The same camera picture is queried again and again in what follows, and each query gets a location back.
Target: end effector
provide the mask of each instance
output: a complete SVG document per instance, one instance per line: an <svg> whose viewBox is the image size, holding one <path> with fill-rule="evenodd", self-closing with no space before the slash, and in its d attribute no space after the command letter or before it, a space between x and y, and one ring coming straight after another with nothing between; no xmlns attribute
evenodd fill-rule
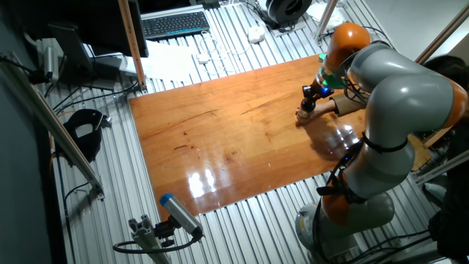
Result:
<svg viewBox="0 0 469 264"><path fill-rule="evenodd" d="M316 108L316 101L326 98L334 93L334 89L320 85L316 80L309 86L303 86L303 97L297 112L298 121L305 123L309 121L309 115Z"/></svg>

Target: white object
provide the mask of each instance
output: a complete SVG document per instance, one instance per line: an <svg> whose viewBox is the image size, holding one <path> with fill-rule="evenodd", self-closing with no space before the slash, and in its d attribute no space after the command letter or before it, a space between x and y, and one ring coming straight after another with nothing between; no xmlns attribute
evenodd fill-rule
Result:
<svg viewBox="0 0 469 264"><path fill-rule="evenodd" d="M148 58L141 58L141 65L147 78L170 81L190 81L193 65L192 48L165 45L147 40ZM127 71L135 73L131 57L127 58Z"/></svg>
<svg viewBox="0 0 469 264"><path fill-rule="evenodd" d="M200 65L207 64L210 61L209 54L197 54L197 61Z"/></svg>
<svg viewBox="0 0 469 264"><path fill-rule="evenodd" d="M326 3L314 3L312 4L306 13L310 15L314 20L321 21L322 14L325 11ZM326 30L331 30L337 26L342 25L345 22L344 15L340 12L339 9L334 9L332 15L330 16L328 25L325 27Z"/></svg>
<svg viewBox="0 0 469 264"><path fill-rule="evenodd" d="M432 194L435 198L439 199L440 202L443 202L443 198L446 193L446 189L438 184L433 183L424 183L425 189Z"/></svg>
<svg viewBox="0 0 469 264"><path fill-rule="evenodd" d="M265 38L265 30L261 26L253 26L248 30L248 40L251 44L257 44Z"/></svg>
<svg viewBox="0 0 469 264"><path fill-rule="evenodd" d="M267 11L267 0L258 0L257 4L261 10Z"/></svg>

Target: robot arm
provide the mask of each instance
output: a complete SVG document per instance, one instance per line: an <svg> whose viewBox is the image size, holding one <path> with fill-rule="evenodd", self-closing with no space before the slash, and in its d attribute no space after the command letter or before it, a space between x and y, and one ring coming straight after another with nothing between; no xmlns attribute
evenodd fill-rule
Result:
<svg viewBox="0 0 469 264"><path fill-rule="evenodd" d="M317 71L313 83L303 87L304 99L297 112L299 122L311 120L316 107L316 100L326 98L334 89L342 89L344 82L335 78L336 71L349 56L365 48L371 42L368 32L355 23L344 23L338 26L330 40L327 56Z"/></svg>
<svg viewBox="0 0 469 264"><path fill-rule="evenodd" d="M468 104L461 86L380 43L356 54L350 75L371 94L366 127L351 161L318 189L320 210L306 205L297 215L297 234L308 249L317 237L332 243L390 222L394 205L386 191L407 177L415 158L407 135L454 125ZM314 229L314 223L321 228Z"/></svg>

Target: wooden table surface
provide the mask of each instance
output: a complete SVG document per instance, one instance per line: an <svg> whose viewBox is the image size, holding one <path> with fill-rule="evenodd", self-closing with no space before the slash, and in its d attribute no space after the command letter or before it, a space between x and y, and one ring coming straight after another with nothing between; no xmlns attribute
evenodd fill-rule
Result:
<svg viewBox="0 0 469 264"><path fill-rule="evenodd" d="M131 99L156 200L171 192L197 215L331 170L364 110L296 125L320 65L310 56Z"/></svg>

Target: computer monitor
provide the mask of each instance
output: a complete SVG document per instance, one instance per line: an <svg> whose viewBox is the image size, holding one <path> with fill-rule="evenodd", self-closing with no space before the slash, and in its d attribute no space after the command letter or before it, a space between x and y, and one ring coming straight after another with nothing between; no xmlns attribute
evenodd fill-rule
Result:
<svg viewBox="0 0 469 264"><path fill-rule="evenodd" d="M139 53L146 57L139 4L137 0L128 2ZM100 78L115 81L121 60L90 59L84 43L93 47L96 56L105 52L132 55L117 0L9 0L8 4L30 37L57 39L67 57L60 82L89 85L97 84Z"/></svg>

